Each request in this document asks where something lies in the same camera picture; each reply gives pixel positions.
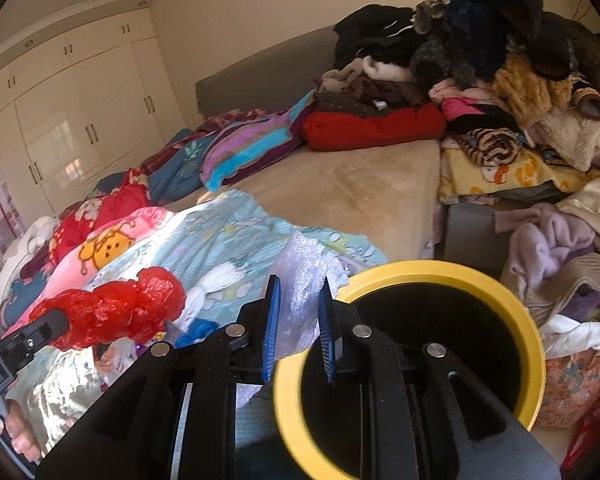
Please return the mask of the person's left hand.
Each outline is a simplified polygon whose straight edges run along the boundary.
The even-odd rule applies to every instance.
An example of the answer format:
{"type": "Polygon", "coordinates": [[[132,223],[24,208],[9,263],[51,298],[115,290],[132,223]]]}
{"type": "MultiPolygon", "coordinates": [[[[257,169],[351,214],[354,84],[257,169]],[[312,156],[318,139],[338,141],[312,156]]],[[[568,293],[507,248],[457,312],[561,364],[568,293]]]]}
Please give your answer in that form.
{"type": "Polygon", "coordinates": [[[41,448],[32,425],[24,417],[21,406],[12,399],[6,400],[8,412],[0,417],[0,437],[7,434],[15,453],[33,463],[41,458],[41,448]]]}

